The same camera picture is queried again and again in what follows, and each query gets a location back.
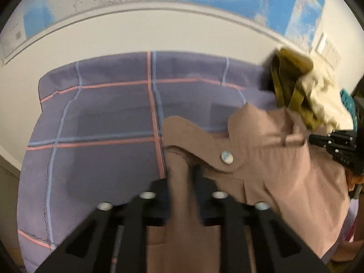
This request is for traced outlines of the pink beige jacket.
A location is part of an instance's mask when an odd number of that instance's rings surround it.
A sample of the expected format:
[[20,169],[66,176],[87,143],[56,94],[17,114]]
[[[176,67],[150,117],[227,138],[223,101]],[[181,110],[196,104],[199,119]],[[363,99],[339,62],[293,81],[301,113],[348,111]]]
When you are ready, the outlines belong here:
[[215,137],[170,116],[163,144],[172,216],[149,229],[148,272],[218,272],[220,231],[198,218],[190,167],[238,202],[267,202],[319,256],[335,244],[350,206],[344,167],[311,146],[301,117],[288,109],[247,104],[228,120],[228,136]]

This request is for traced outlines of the cream white garment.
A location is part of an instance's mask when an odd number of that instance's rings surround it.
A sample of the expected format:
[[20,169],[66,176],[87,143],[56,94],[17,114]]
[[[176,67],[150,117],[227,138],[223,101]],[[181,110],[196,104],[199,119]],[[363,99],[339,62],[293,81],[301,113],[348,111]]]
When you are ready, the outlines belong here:
[[327,132],[353,130],[354,122],[341,101],[341,90],[324,62],[315,59],[313,68],[299,78],[298,85]]

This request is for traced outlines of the teal perforated plastic basket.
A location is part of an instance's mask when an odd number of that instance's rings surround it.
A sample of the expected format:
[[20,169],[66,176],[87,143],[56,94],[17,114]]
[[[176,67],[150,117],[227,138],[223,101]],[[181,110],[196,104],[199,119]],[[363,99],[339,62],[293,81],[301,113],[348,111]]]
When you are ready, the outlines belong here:
[[347,111],[350,113],[353,124],[356,125],[356,111],[355,111],[354,99],[345,89],[341,90],[340,95],[341,95],[342,104],[347,109]]

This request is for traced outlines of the mustard yellow garment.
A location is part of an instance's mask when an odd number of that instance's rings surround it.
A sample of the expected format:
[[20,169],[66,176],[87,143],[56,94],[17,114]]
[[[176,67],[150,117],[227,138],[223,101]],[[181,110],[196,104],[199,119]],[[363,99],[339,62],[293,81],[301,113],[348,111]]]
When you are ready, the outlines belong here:
[[298,113],[306,127],[314,131],[323,122],[311,109],[299,80],[312,71],[310,58],[292,49],[281,48],[273,56],[270,70],[278,107],[287,107]]

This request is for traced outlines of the purple plaid bed sheet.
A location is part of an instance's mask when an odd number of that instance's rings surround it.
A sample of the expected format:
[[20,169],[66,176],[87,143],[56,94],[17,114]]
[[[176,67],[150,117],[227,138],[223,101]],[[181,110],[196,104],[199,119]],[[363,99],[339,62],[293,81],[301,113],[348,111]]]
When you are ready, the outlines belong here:
[[100,202],[128,202],[163,174],[162,126],[178,115],[224,134],[245,103],[275,107],[267,64],[184,52],[91,58],[46,73],[17,203],[34,272]]

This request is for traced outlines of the white wall socket panel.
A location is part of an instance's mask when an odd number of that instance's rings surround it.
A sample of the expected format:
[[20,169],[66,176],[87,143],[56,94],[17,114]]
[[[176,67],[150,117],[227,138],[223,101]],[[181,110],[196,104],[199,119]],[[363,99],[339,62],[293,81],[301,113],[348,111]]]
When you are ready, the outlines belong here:
[[315,51],[333,70],[335,70],[341,62],[341,56],[338,50],[324,32],[320,36]]

